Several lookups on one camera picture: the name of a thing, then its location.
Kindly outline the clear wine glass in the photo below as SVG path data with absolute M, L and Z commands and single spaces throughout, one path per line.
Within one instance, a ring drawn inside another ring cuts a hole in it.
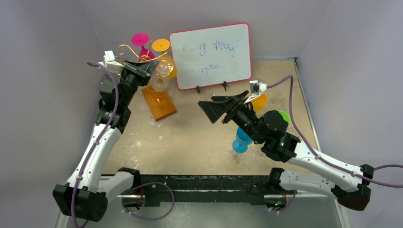
M 163 92 L 167 88 L 169 80 L 176 76 L 177 68 L 170 56 L 162 56 L 157 60 L 159 63 L 151 78 L 151 85 L 154 91 Z

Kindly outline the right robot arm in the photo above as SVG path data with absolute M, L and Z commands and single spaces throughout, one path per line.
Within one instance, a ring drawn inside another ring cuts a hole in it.
M 251 143 L 259 144 L 261 151 L 271 160 L 310 171 L 309 174 L 300 174 L 273 168 L 267 180 L 270 192 L 308 191 L 333 198 L 352 210 L 363 211 L 366 208 L 371 197 L 372 166 L 351 165 L 313 149 L 287 132 L 290 119 L 286 113 L 272 110 L 257 117 L 253 107 L 245 103 L 245 98 L 246 92 L 234 96 L 214 96 L 210 101 L 199 101 L 198 106 L 211 123 L 234 122 L 238 126 L 234 149 L 238 146 L 245 149 Z

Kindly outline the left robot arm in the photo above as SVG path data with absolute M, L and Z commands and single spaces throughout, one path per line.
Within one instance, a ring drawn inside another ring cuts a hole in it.
M 98 112 L 87 149 L 65 184 L 57 184 L 52 195 L 63 215 L 71 216 L 77 226 L 77 219 L 99 222 L 104 216 L 109 202 L 127 191 L 137 194 L 142 187 L 140 172 L 130 168 L 120 168 L 106 181 L 101 181 L 102 171 L 109 155 L 122 136 L 131 111 L 128 106 L 139 87 L 148 84 L 159 62 L 133 62 L 123 60 L 118 63 L 118 73 L 111 73 L 105 66 L 95 61 L 88 65 L 106 72 L 101 78 Z

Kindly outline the blue plastic wine glass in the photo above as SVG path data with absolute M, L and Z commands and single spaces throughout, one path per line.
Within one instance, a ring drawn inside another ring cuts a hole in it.
M 236 153 L 244 153 L 253 140 L 241 129 L 238 128 L 235 134 L 235 140 L 232 143 L 232 148 Z

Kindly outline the yellow plastic wine glass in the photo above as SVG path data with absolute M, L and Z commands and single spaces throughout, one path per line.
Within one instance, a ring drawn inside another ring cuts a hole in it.
M 164 38 L 157 39 L 152 43 L 152 49 L 156 52 L 161 52 L 161 55 L 157 58 L 157 60 L 159 60 L 160 63 L 162 63 L 163 60 L 168 63 L 168 68 L 171 71 L 168 75 L 168 78 L 172 79 L 177 75 L 177 67 L 173 58 L 168 55 L 170 47 L 170 41 Z

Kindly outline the gold wire wine glass rack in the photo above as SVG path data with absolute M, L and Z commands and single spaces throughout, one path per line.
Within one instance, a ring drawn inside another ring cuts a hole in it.
M 138 54 L 127 44 L 119 45 L 116 48 L 116 51 L 118 52 L 119 55 L 123 55 L 125 53 L 125 48 L 130 50 L 138 59 Z M 147 105 L 155 121 L 164 119 L 177 112 L 166 89 L 163 92 L 154 91 L 151 85 L 151 79 L 147 84 L 146 88 L 142 89 L 142 94 L 147 102 Z

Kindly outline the pink plastic wine glass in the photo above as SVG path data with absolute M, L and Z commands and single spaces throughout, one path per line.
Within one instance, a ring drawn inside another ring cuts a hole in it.
M 138 60 L 149 61 L 155 58 L 154 53 L 151 51 L 150 37 L 148 34 L 137 33 L 132 36 L 131 42 L 134 46 L 141 47 Z

